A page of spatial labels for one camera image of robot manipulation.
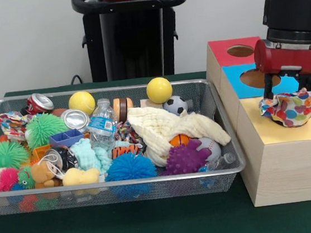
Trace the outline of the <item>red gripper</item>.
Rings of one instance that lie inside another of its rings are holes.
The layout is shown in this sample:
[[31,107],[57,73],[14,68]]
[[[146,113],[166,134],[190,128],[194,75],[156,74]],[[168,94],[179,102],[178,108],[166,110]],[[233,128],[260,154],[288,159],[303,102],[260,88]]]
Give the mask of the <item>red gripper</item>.
[[273,99],[273,74],[286,72],[299,80],[299,74],[311,74],[311,44],[287,44],[267,39],[257,41],[254,49],[255,65],[265,73],[264,98]]

